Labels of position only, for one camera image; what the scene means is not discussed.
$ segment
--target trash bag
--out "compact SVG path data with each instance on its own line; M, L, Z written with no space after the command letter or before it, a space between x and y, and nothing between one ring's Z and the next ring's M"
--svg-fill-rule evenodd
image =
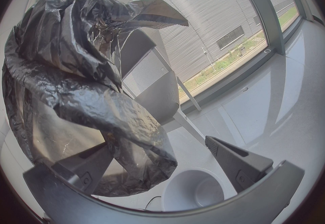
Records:
M142 193L177 161L161 125L122 91L120 51L139 27L187 20L162 0L39 0L5 45L3 96L29 158L54 163L102 142L115 160L94 194Z

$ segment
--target chair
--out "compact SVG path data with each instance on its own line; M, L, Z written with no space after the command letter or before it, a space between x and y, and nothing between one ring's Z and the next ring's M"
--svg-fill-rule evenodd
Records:
M164 58L155 49L156 44L142 30L137 29L128 37L121 50L122 79L143 60L150 51L162 61ZM143 106L161 124L168 123L174 118L201 144L205 145L205 136L181 111L177 76L170 66L163 60L168 72L141 92L134 100Z

